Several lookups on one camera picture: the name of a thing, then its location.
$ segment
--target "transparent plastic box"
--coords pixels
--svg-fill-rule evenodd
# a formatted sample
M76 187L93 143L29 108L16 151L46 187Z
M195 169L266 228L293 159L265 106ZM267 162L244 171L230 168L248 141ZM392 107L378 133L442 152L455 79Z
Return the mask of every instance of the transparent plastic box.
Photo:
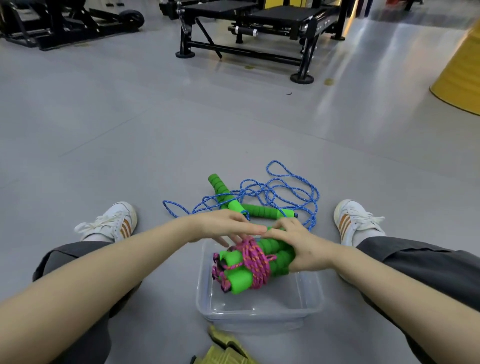
M222 248L205 241L198 277L197 309L224 331L278 333L299 328L308 315L320 312L324 297L316 272L301 272L269 280L259 290L223 293L212 279L213 253Z

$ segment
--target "shoe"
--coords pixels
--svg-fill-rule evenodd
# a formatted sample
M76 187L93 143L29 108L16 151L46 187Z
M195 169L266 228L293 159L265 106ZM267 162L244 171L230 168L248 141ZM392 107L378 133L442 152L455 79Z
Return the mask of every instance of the shoe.
M357 231L375 229L378 231L378 234L373 233L372 236L385 235L385 232L379 225L385 218L374 217L370 212L365 211L362 205L353 200L340 202L335 208L333 219L340 232L342 245L357 246L358 244L352 242L353 235Z
M82 234L82 240L91 234L102 234L119 242L129 238L137 227L137 213L132 205L117 202L95 222L82 222L75 227L75 232Z

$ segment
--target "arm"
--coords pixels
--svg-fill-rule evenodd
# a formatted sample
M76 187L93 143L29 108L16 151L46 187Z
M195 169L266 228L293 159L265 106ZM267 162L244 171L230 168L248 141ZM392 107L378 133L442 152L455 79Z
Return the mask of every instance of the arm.
M229 210L190 215L54 270L0 304L0 363L49 363L185 243L265 230Z
M264 237L294 246L291 271L333 268L367 295L437 364L480 361L480 313L360 250L310 234L296 219L281 219Z

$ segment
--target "pant leg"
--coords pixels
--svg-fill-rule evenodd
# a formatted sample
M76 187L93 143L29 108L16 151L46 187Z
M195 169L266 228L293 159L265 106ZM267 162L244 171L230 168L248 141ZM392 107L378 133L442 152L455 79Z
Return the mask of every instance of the pant leg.
M480 311L480 258L477 256L461 250L454 251L388 236L365 239L357 248L389 267ZM402 330L367 296L362 296L378 313ZM422 364L435 364L415 340L406 332L403 333L412 352Z
M40 265L33 274L33 281L36 281L76 258L109 244L110 243L106 242L78 242L56 248L43 257ZM108 319L116 315L123 308L139 286L140 285L132 289L120 299L109 312L106 312L100 320L51 364L103 364L107 360L111 348L111 340L108 333Z

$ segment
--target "coiled pink rope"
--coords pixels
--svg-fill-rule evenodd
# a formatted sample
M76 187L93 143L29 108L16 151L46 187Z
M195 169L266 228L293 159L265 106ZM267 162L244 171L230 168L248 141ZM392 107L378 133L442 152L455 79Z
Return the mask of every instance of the coiled pink rope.
M241 243L231 246L229 251L240 250L242 252L243 262L227 266L220 261L220 254L213 254L213 262L216 264L212 267L212 278L219 281L223 292L231 290L231 283L225 275L225 270L232 270L240 266L245 266L253 274L253 282L251 289L257 290L264 284L267 284L270 276L270 261L275 260L275 255L265 255L260 249L257 241L250 237Z

